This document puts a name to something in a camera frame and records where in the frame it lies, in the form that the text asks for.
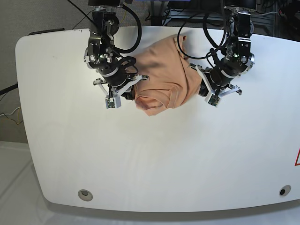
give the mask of metal grommet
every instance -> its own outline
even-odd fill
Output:
[[[290,193],[291,189],[292,187],[290,185],[285,185],[283,188],[280,189],[279,195],[281,197],[287,196]]]
[[[80,197],[81,200],[84,200],[86,202],[89,202],[93,199],[92,193],[87,190],[78,191],[78,197]]]

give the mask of white table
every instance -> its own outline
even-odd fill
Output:
[[[144,27],[139,49],[178,28]],[[130,47],[136,28],[121,28]],[[210,30],[216,41],[222,33]],[[187,28],[187,51],[210,49],[202,29]],[[226,210],[300,198],[300,44],[254,35],[256,65],[236,78],[243,95],[218,109],[202,97],[148,117],[134,102],[107,110],[83,62],[89,30],[23,37],[16,46],[26,133],[44,196],[53,203],[106,210]],[[196,62],[208,66],[206,61]],[[290,185],[291,192],[279,196]],[[86,189],[90,202],[77,193]]]

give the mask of crumpled fabric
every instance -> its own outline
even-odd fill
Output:
[[[185,39],[186,36],[180,37],[182,49]],[[177,108],[199,93],[202,78],[188,67],[177,38],[158,41],[135,58],[139,74],[149,76],[149,80],[135,85],[135,103],[148,116]]]

